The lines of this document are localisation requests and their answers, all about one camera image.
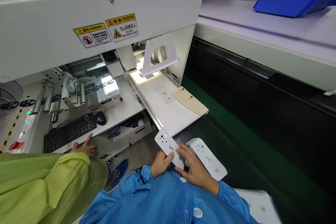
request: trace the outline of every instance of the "white button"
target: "white button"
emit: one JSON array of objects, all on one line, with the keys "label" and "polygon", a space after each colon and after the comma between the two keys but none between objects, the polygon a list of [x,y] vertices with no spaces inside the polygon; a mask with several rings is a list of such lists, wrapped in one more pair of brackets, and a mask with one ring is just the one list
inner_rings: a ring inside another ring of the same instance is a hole
[{"label": "white button", "polygon": [[194,217],[195,218],[202,218],[203,217],[203,212],[199,208],[194,208]]}]

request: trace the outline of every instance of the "warning label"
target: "warning label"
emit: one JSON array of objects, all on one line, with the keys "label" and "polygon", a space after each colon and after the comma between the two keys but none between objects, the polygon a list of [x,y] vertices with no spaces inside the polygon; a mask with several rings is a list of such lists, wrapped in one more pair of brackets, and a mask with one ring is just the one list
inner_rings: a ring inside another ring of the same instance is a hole
[{"label": "warning label", "polygon": [[128,14],[105,20],[114,42],[139,35],[135,14]]},{"label": "warning label", "polygon": [[75,33],[85,46],[90,48],[111,42],[110,35],[106,30],[104,23],[94,24],[74,29]]}]

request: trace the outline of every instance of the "blue uniform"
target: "blue uniform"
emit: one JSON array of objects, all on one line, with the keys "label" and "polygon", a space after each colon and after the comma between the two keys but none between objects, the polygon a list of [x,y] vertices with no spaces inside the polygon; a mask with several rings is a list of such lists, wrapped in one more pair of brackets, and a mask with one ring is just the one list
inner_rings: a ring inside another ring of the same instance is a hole
[{"label": "blue uniform", "polygon": [[148,166],[120,180],[110,194],[101,190],[80,221],[89,223],[257,224],[247,202],[223,181],[215,196],[174,171],[153,179]]}]

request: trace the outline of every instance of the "keyboard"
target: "keyboard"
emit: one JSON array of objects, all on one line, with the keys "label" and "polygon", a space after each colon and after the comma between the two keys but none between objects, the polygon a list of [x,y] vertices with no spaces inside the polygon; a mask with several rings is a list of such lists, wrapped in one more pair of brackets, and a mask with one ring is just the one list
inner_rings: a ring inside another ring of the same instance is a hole
[{"label": "keyboard", "polygon": [[84,115],[44,136],[44,153],[50,153],[97,128],[93,114]]}]

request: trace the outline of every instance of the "hand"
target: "hand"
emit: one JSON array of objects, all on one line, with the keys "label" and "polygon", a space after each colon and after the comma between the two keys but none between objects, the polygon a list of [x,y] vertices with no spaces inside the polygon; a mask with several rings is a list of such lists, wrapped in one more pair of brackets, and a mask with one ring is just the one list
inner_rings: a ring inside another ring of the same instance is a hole
[{"label": "hand", "polygon": [[201,161],[196,157],[192,150],[183,144],[179,144],[179,147],[180,149],[177,149],[176,152],[183,154],[183,156],[188,161],[190,168],[188,173],[178,167],[175,167],[175,171],[177,171],[191,184],[201,187],[214,195],[217,195],[219,192],[219,182],[211,177],[211,175],[204,168]]},{"label": "hand", "polygon": [[154,162],[149,168],[151,170],[153,178],[162,175],[170,166],[170,163],[172,162],[173,158],[174,158],[174,152],[170,153],[167,156],[162,150],[160,150],[156,154]]},{"label": "hand", "polygon": [[85,153],[89,158],[95,158],[97,156],[97,145],[88,145],[91,137],[92,137],[92,133],[87,137],[87,139],[85,140],[84,144],[82,145],[82,147],[78,148],[78,143],[74,143],[72,150],[70,152],[83,152]]}]

